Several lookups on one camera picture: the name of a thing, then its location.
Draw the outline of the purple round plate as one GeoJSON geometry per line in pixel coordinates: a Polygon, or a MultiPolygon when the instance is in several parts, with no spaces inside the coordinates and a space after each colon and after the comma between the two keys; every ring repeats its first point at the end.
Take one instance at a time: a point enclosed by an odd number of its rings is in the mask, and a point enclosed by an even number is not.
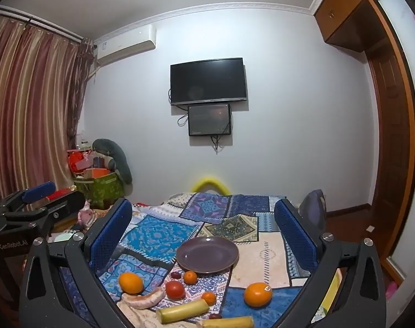
{"type": "Polygon", "coordinates": [[[239,260],[239,249],[227,238],[197,237],[176,250],[176,261],[185,270],[203,275],[231,268],[239,260]]]}

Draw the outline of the small tangerine front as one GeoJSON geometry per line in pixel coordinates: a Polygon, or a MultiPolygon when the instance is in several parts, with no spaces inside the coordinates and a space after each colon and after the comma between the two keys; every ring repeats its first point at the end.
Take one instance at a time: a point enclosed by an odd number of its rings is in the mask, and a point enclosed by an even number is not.
{"type": "Polygon", "coordinates": [[[216,294],[213,292],[204,292],[201,298],[207,303],[208,306],[214,306],[217,301],[216,294]]]}

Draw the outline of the small tangerine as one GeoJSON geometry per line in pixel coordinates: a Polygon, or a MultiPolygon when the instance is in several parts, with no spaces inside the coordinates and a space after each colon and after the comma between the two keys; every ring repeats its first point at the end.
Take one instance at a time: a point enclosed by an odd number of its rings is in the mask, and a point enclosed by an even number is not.
{"type": "Polygon", "coordinates": [[[213,292],[204,292],[201,298],[207,303],[208,306],[214,306],[217,301],[216,294],[213,292]]]}
{"type": "Polygon", "coordinates": [[[198,281],[198,276],[195,272],[189,270],[184,273],[183,279],[186,285],[195,285],[198,281]]]}

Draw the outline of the pink plush toy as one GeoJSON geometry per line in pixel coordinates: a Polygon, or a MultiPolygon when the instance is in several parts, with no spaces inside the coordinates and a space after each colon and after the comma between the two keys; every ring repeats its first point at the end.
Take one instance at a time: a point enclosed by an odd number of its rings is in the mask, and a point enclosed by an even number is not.
{"type": "Polygon", "coordinates": [[[89,202],[86,201],[83,208],[77,213],[77,223],[83,229],[88,230],[97,219],[97,214],[90,208],[89,202]]]}

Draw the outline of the small black wall screen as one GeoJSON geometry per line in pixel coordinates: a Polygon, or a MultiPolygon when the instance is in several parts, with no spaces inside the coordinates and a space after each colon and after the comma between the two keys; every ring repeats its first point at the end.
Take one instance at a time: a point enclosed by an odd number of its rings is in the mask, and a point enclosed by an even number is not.
{"type": "Polygon", "coordinates": [[[188,107],[189,136],[229,136],[231,127],[229,104],[200,104],[188,107]]]}

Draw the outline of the blue patchwork bedspread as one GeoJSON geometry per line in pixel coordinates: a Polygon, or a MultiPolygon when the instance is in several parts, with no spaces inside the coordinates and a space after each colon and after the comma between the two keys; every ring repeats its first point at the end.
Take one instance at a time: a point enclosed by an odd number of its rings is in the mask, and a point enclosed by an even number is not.
{"type": "Polygon", "coordinates": [[[272,327],[310,277],[276,223],[283,197],[186,192],[112,219],[87,261],[134,327],[272,327]]]}

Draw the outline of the red tomato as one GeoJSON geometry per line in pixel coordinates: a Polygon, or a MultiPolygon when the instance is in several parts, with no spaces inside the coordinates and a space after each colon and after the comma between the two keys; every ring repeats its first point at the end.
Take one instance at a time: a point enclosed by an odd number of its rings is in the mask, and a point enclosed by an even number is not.
{"type": "Polygon", "coordinates": [[[165,291],[168,299],[172,301],[180,301],[186,295],[184,285],[176,280],[168,281],[165,284],[165,291]]]}

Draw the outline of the brown overhead cabinet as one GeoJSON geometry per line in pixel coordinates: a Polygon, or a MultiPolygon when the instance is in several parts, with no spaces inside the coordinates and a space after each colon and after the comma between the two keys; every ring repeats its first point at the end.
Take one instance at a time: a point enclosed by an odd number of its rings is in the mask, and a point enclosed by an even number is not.
{"type": "Polygon", "coordinates": [[[325,43],[363,52],[386,37],[371,0],[323,0],[314,14],[325,43]]]}

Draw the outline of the red gift boxes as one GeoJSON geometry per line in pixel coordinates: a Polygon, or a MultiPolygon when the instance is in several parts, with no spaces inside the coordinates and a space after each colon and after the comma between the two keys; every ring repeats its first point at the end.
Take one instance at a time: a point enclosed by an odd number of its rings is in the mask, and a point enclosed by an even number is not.
{"type": "Polygon", "coordinates": [[[91,150],[68,150],[67,162],[75,178],[86,180],[100,178],[111,173],[104,155],[91,150]]]}

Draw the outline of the yellow curved foam object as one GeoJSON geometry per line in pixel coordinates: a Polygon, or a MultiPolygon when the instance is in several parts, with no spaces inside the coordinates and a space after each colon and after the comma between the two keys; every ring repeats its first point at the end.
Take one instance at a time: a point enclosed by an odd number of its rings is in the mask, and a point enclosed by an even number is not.
{"type": "Polygon", "coordinates": [[[230,190],[217,178],[204,177],[198,180],[192,187],[191,192],[201,192],[202,190],[215,190],[220,195],[230,195],[230,190]]]}

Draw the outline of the purple chair back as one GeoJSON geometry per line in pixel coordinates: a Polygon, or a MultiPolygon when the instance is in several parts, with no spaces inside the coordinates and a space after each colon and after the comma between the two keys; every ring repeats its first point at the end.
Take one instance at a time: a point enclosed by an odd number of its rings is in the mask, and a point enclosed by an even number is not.
{"type": "Polygon", "coordinates": [[[309,220],[321,231],[326,229],[326,211],[326,201],[321,189],[308,193],[298,209],[301,217],[309,220]]]}

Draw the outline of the large orange without sticker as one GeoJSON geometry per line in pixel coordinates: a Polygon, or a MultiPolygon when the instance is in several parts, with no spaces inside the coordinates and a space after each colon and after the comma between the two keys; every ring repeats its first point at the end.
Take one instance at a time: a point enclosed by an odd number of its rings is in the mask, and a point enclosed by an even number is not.
{"type": "Polygon", "coordinates": [[[122,273],[118,278],[121,290],[129,295],[138,295],[144,290],[142,278],[134,273],[122,273]]]}

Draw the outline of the dark red jujube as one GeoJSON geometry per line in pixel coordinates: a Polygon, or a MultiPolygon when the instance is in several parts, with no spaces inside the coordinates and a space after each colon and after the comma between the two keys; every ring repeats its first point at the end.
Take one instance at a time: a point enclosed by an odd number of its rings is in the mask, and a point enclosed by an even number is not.
{"type": "Polygon", "coordinates": [[[209,315],[209,319],[222,319],[222,315],[212,313],[212,314],[209,315]]]}
{"type": "Polygon", "coordinates": [[[181,278],[181,274],[180,274],[179,272],[171,272],[171,273],[170,273],[170,276],[171,276],[173,279],[180,279],[180,278],[181,278]]]}

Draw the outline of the striped red curtain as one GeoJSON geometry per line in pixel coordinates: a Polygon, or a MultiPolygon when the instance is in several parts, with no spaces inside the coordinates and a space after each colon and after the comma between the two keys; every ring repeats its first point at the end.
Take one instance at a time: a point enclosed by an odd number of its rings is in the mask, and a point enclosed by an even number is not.
{"type": "Polygon", "coordinates": [[[67,152],[93,59],[89,39],[0,16],[0,199],[46,181],[72,185],[67,152]]]}

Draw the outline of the large orange with sticker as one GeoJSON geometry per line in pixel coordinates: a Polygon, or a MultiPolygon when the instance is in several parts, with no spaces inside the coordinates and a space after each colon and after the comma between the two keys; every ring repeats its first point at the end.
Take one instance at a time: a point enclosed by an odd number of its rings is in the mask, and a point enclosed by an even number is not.
{"type": "Polygon", "coordinates": [[[250,284],[244,292],[245,304],[255,308],[266,306],[271,302],[272,297],[272,288],[263,282],[250,284]]]}

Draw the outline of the black wall television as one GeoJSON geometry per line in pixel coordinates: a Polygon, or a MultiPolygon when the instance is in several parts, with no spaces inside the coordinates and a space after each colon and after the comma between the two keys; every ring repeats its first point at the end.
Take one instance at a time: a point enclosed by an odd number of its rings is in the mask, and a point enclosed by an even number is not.
{"type": "Polygon", "coordinates": [[[170,66],[172,105],[246,99],[246,74],[242,58],[191,61],[170,66]]]}

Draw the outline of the green sugarcane piece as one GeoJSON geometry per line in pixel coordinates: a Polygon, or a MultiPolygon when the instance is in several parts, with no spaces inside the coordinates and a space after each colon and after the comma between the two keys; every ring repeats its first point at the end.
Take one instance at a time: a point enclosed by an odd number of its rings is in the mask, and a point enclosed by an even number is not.
{"type": "Polygon", "coordinates": [[[236,318],[214,318],[199,322],[203,328],[253,328],[254,320],[251,316],[236,318]]]}

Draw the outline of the white air conditioner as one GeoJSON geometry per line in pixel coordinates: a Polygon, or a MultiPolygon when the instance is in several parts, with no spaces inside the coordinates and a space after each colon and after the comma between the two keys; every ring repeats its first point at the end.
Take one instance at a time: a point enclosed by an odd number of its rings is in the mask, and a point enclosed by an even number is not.
{"type": "Polygon", "coordinates": [[[156,47],[156,29],[153,25],[129,30],[98,45],[97,62],[106,66],[156,47]]]}

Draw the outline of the yellow sugarcane piece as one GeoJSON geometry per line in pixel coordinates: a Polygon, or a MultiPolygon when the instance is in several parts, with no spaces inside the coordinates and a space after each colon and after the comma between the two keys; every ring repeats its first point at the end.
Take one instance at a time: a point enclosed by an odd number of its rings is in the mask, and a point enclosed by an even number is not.
{"type": "Polygon", "coordinates": [[[171,324],[203,315],[209,311],[210,306],[204,299],[198,299],[186,304],[179,304],[156,311],[157,319],[162,324],[171,324]]]}

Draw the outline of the grey green plush pillow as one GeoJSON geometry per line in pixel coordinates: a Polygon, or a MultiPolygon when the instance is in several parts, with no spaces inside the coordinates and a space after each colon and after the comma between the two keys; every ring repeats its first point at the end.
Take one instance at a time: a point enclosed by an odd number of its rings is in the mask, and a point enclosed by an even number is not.
{"type": "Polygon", "coordinates": [[[126,185],[131,185],[132,174],[129,169],[126,156],[122,148],[110,139],[96,139],[92,143],[92,149],[100,154],[113,158],[115,169],[119,172],[121,179],[126,185]]]}

